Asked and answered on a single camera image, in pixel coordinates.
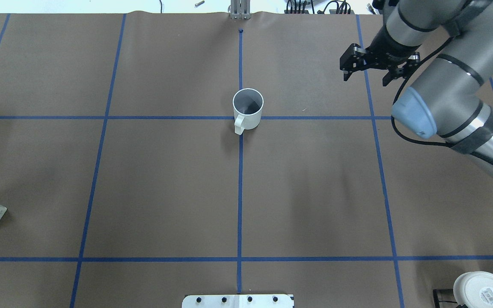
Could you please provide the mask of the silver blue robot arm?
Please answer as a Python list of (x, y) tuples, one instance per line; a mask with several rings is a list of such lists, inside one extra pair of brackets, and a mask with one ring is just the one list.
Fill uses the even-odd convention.
[(340, 58), (344, 81), (356, 71), (386, 70), (383, 86), (431, 63), (402, 84), (391, 121), (419, 139), (467, 156), (493, 177), (493, 108), (477, 91), (493, 76), (493, 0), (374, 0), (383, 25), (368, 47)]

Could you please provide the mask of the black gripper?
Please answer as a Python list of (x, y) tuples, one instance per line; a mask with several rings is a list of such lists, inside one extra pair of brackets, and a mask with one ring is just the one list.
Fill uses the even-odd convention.
[(382, 78), (382, 86), (388, 86), (392, 81), (404, 76), (403, 70), (412, 71), (419, 66), (421, 59), (415, 51), (406, 58), (393, 58), (389, 55), (378, 55), (370, 49), (352, 43), (340, 57), (340, 70), (344, 72), (344, 82), (347, 82), (354, 72), (368, 69), (389, 70)]

